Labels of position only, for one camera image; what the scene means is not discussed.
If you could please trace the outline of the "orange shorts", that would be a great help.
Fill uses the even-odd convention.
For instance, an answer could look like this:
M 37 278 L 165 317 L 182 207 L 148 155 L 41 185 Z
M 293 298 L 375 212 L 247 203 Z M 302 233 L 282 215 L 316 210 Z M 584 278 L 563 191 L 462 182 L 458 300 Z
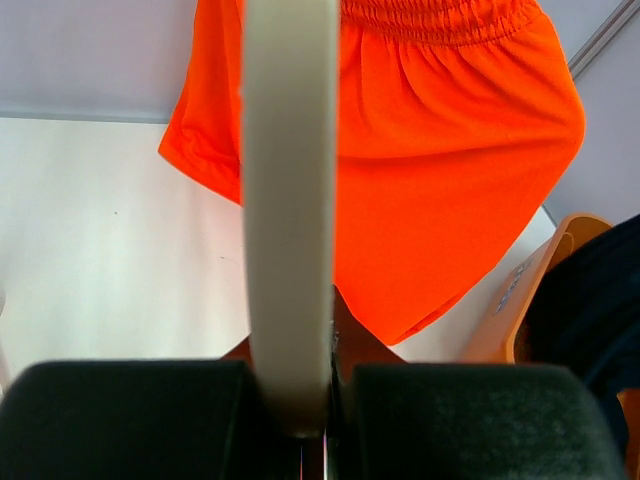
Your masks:
M 536 1 L 343 1 L 333 285 L 386 345 L 502 259 L 585 114 Z

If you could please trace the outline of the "beige plastic hanger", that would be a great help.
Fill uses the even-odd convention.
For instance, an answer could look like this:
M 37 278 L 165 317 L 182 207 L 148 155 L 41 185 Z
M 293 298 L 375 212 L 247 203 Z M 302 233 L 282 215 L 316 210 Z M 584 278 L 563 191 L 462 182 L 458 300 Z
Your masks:
M 242 189 L 255 375 L 276 425 L 318 436 L 331 381 L 339 5 L 250 1 Z

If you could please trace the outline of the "navy blue shorts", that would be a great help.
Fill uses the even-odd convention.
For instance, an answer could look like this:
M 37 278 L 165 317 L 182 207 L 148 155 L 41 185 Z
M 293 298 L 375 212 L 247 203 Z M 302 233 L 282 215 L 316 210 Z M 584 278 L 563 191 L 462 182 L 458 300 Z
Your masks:
M 519 361 L 569 368 L 599 402 L 619 452 L 619 394 L 639 387 L 639 219 L 593 238 L 542 278 L 518 334 Z

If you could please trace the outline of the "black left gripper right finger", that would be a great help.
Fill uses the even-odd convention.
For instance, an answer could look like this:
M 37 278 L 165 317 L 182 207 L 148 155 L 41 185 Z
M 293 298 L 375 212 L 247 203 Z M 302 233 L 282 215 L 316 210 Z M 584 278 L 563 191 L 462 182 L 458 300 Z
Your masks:
M 544 365 L 410 363 L 333 307 L 332 479 L 622 479 L 592 395 Z

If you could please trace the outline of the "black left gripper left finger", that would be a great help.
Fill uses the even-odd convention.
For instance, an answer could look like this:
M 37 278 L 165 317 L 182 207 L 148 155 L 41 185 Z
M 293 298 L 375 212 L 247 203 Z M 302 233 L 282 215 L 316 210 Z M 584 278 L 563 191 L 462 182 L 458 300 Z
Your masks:
M 26 369 L 1 403 L 5 479 L 296 479 L 241 361 L 73 361 Z

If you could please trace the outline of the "orange plastic basket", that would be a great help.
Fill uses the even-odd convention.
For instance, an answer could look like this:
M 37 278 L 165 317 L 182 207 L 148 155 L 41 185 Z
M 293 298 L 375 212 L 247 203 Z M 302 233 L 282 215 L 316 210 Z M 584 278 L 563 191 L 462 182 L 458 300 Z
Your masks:
M 491 316 L 482 323 L 479 332 L 468 347 L 466 358 L 485 364 L 561 367 L 574 375 L 565 366 L 517 360 L 514 355 L 516 340 L 528 307 L 543 276 L 577 249 L 613 227 L 615 226 L 605 225 L 600 220 L 587 216 L 578 216 L 568 220 L 562 231 L 543 250 L 538 266 L 522 265 L 515 271 L 511 287 L 504 293 Z M 594 398 L 615 443 L 598 400 L 583 382 L 578 377 L 576 378 Z M 618 398 L 630 426 L 630 440 L 624 453 L 619 452 L 616 443 L 615 446 L 626 471 L 626 475 L 622 479 L 634 479 L 639 475 L 639 387 L 636 390 L 628 390 L 619 394 Z

